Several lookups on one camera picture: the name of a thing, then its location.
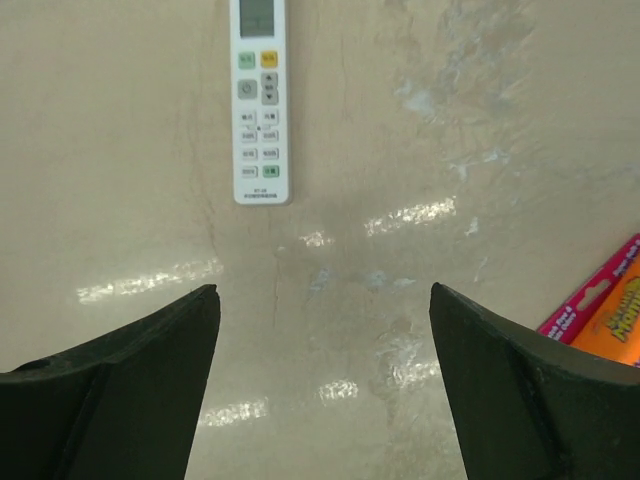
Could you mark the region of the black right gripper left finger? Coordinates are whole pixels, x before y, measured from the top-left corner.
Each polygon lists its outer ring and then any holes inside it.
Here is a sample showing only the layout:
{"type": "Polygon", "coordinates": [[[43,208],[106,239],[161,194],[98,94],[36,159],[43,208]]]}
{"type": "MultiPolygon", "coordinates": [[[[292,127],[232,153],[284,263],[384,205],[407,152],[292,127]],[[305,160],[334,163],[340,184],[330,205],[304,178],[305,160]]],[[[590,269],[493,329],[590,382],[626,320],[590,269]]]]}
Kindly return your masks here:
{"type": "Polygon", "coordinates": [[[182,479],[220,327],[205,284],[1,375],[4,479],[182,479]]]}

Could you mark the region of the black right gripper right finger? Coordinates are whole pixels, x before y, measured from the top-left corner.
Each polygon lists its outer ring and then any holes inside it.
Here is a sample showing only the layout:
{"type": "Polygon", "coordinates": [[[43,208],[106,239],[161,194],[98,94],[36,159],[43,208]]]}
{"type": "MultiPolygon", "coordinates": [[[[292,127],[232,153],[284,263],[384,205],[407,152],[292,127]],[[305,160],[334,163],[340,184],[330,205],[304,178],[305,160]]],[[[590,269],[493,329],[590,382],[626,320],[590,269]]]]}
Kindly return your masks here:
{"type": "Polygon", "coordinates": [[[430,322],[468,478],[638,478],[638,369],[542,336],[440,283],[430,322]]]}

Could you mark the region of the white air conditioner remote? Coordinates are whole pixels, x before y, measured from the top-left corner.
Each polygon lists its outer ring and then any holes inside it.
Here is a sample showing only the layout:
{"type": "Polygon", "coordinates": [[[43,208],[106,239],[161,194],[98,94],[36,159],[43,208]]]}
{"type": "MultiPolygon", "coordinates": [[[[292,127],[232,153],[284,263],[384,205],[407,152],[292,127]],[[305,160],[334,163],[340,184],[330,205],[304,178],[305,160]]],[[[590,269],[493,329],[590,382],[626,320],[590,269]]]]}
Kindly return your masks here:
{"type": "Polygon", "coordinates": [[[244,206],[292,198],[285,0],[229,2],[233,197],[244,206]]]}

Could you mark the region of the pink orange snack box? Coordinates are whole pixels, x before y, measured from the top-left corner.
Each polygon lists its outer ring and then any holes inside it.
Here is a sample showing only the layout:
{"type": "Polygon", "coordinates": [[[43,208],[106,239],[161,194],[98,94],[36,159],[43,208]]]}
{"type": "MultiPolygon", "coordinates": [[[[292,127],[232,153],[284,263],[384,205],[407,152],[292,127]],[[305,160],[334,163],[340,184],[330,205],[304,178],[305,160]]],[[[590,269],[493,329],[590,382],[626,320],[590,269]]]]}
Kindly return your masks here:
{"type": "Polygon", "coordinates": [[[639,366],[639,236],[614,255],[537,332],[580,351],[639,366]]]}

